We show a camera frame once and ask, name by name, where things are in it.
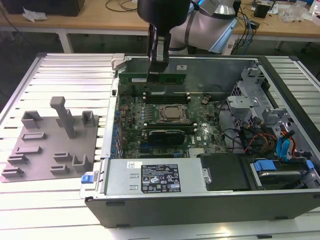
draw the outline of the cpu socket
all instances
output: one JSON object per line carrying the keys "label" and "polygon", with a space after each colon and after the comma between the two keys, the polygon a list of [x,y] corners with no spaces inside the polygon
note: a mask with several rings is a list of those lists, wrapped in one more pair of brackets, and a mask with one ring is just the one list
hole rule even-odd
{"label": "cpu socket", "polygon": [[189,123],[185,106],[182,104],[161,105],[159,106],[159,123]]}

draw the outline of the power supply label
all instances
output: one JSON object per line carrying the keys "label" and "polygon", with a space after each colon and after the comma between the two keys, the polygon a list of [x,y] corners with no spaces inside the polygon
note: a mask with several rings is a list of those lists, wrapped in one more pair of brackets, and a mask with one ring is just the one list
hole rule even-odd
{"label": "power supply label", "polygon": [[141,191],[144,194],[181,192],[178,164],[142,165]]}

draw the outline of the floor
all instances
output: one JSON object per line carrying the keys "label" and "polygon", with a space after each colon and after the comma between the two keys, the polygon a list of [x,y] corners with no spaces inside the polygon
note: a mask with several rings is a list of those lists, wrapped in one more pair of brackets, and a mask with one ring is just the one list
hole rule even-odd
{"label": "floor", "polygon": [[[4,40],[0,43],[0,111],[15,91],[37,52],[63,52],[56,34],[25,33],[25,36],[34,48],[18,33],[15,33],[14,41]],[[71,41],[75,53],[145,54],[147,49],[145,36],[72,34]],[[281,51],[275,50],[276,44],[275,41],[254,40],[245,55],[297,56],[314,75],[320,71],[319,43],[308,46],[305,53],[301,52],[306,45],[305,42],[285,42]],[[196,53],[208,52],[197,50]]]}

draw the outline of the blue plastic clip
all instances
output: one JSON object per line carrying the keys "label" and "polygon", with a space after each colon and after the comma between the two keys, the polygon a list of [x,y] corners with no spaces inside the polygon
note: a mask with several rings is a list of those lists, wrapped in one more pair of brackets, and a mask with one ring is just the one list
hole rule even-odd
{"label": "blue plastic clip", "polygon": [[81,183],[82,184],[93,184],[94,183],[94,175],[82,175]]}
{"label": "blue plastic clip", "polygon": [[305,161],[305,164],[306,164],[306,166],[308,167],[308,169],[309,169],[309,170],[311,170],[311,169],[314,169],[314,168],[315,168],[315,166],[314,166],[314,164],[312,163],[312,161],[311,161],[311,160],[307,160],[307,161]]}
{"label": "blue plastic clip", "polygon": [[278,157],[282,158],[285,162],[289,162],[287,158],[287,153],[289,150],[291,142],[288,139],[284,139],[283,137],[279,137],[278,143],[276,144],[276,154]]}
{"label": "blue plastic clip", "polygon": [[257,172],[259,171],[274,171],[277,170],[272,160],[258,160],[254,164],[254,168]]}

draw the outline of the gray base plate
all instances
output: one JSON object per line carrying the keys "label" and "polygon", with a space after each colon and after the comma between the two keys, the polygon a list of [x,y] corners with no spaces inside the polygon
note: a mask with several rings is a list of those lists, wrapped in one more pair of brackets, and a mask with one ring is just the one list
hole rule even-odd
{"label": "gray base plate", "polygon": [[[43,117],[42,120],[37,121],[39,129],[26,129],[23,127],[20,136],[11,153],[16,155],[18,148],[24,147],[40,147],[40,153],[26,153],[24,154],[28,161],[26,163],[6,164],[5,169],[20,168],[24,173],[21,176],[11,176],[5,178],[0,177],[3,183],[35,181],[35,180],[50,180],[50,179],[66,179],[79,178],[84,172],[76,172],[72,166],[72,160],[55,161],[55,153],[68,152],[70,155],[76,156],[79,161],[82,161],[84,155],[88,158],[88,168],[86,172],[93,170],[96,139],[98,131],[99,116],[95,115],[95,126],[84,127],[81,116],[74,116],[74,130],[75,138],[69,139],[63,127],[59,127],[56,117]],[[44,132],[45,139],[39,140],[22,140],[25,134]],[[51,166],[66,165],[69,169],[67,173],[60,173],[53,175],[51,173]]]}

